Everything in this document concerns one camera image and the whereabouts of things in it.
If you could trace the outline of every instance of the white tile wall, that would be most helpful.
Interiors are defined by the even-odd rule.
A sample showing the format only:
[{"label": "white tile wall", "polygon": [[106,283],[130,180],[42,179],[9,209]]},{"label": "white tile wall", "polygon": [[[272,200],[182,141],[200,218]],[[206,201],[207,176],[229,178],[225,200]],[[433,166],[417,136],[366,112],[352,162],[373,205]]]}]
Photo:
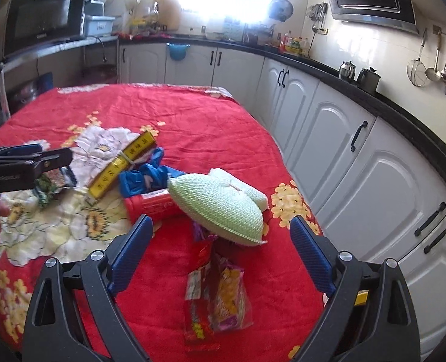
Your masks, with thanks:
[{"label": "white tile wall", "polygon": [[[308,5],[323,1],[328,2],[308,0]],[[312,24],[307,17],[302,30],[302,37],[308,37],[309,41],[313,36]],[[433,23],[418,13],[418,24],[420,29],[428,28],[422,62],[426,67],[434,66],[437,36],[432,34]],[[407,78],[406,67],[410,60],[418,57],[421,36],[370,24],[335,21],[330,9],[324,26],[329,29],[329,34],[315,36],[310,52],[313,59],[335,69],[343,61],[352,60],[356,66],[356,78],[362,67],[373,67],[382,77],[377,91],[420,119],[446,143],[445,84],[431,82],[418,88]],[[446,38],[443,37],[440,69],[445,60]]]}]

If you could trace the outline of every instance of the blue gripper pad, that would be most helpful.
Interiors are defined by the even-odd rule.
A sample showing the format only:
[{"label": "blue gripper pad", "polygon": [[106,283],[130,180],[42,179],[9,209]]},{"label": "blue gripper pad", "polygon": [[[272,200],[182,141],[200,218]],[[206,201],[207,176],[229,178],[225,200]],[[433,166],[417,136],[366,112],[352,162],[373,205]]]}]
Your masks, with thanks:
[{"label": "blue gripper pad", "polygon": [[152,219],[149,216],[139,218],[127,234],[127,240],[111,267],[111,281],[107,289],[113,297],[127,289],[151,238]]},{"label": "blue gripper pad", "polygon": [[312,234],[313,231],[307,222],[302,221],[300,217],[291,220],[291,241],[294,243],[316,289],[325,292],[330,298],[336,290],[332,280],[332,266],[315,242]]}]

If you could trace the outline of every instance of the kitchen counter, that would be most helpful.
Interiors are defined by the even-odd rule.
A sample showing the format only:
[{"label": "kitchen counter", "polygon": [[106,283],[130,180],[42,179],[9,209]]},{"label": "kitchen counter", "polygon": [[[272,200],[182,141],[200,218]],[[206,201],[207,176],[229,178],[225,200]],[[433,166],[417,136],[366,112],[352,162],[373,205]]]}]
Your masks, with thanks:
[{"label": "kitchen counter", "polygon": [[97,42],[114,42],[117,41],[117,36],[105,36],[105,37],[88,37],[82,40],[68,41],[53,43],[48,45],[42,45],[41,47],[31,48],[24,52],[18,53],[9,57],[3,64],[3,72],[7,73],[28,61],[33,61],[51,54],[58,52],[64,52],[65,50],[83,48],[85,46],[94,45]]},{"label": "kitchen counter", "polygon": [[305,57],[293,57],[268,51],[264,46],[253,46],[239,42],[226,42],[216,40],[203,40],[191,37],[148,37],[142,39],[119,40],[120,45],[133,45],[137,43],[175,43],[191,44],[223,49],[240,50],[242,52],[258,54],[272,60],[279,61],[292,68],[299,69],[311,76],[318,78],[323,83],[344,94],[354,102],[392,125],[401,135],[412,143],[428,160],[428,162],[441,175],[446,182],[446,143],[444,143],[424,123],[404,110],[402,107],[386,98],[384,95],[375,93],[368,94],[357,87],[356,82],[347,83],[339,79],[338,71]]}]

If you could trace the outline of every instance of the white cabinet door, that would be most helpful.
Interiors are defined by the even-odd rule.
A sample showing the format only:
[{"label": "white cabinet door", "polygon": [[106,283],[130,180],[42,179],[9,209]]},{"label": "white cabinet door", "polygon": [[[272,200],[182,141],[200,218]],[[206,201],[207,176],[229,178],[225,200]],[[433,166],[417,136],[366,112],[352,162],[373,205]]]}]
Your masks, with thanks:
[{"label": "white cabinet door", "polygon": [[165,83],[185,86],[210,86],[215,65],[216,48],[191,45],[181,61],[173,60],[168,52]]},{"label": "white cabinet door", "polygon": [[298,131],[307,116],[319,80],[294,68],[288,68],[281,77],[281,91],[269,129],[280,147],[285,160],[290,155],[292,135]]},{"label": "white cabinet door", "polygon": [[277,107],[280,90],[282,89],[277,81],[282,79],[286,69],[286,65],[265,58],[256,99],[253,107],[250,108],[250,113],[268,130],[272,125],[273,114]]},{"label": "white cabinet door", "polygon": [[227,89],[234,100],[250,110],[264,60],[263,56],[257,54],[218,49],[213,86]]},{"label": "white cabinet door", "polygon": [[[295,130],[291,149],[283,150],[284,158],[300,193],[318,213],[359,154],[376,117],[324,83],[319,84],[304,121],[292,112],[287,110],[277,127],[285,132]],[[352,151],[351,143],[359,129]]]},{"label": "white cabinet door", "polygon": [[446,208],[415,236],[442,202],[446,203],[446,184],[439,174],[414,146],[378,118],[316,218],[338,250],[382,263],[388,257],[400,260],[436,227]]},{"label": "white cabinet door", "polygon": [[399,262],[411,293],[421,339],[421,354],[432,351],[446,334],[446,217],[410,254]]},{"label": "white cabinet door", "polygon": [[121,83],[164,83],[166,45],[122,45],[119,57]]}]

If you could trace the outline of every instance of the plastic bag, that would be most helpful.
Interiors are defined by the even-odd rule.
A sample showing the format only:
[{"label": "plastic bag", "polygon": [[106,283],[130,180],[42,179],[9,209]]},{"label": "plastic bag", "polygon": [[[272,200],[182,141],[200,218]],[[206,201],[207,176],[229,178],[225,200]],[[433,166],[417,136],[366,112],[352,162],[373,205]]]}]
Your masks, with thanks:
[{"label": "plastic bag", "polygon": [[218,258],[219,282],[210,310],[215,332],[244,329],[253,324],[251,304],[243,283],[243,268]]},{"label": "plastic bag", "polygon": [[211,328],[209,313],[211,250],[208,239],[191,247],[191,272],[184,298],[184,339],[186,351],[215,351],[220,348]]}]

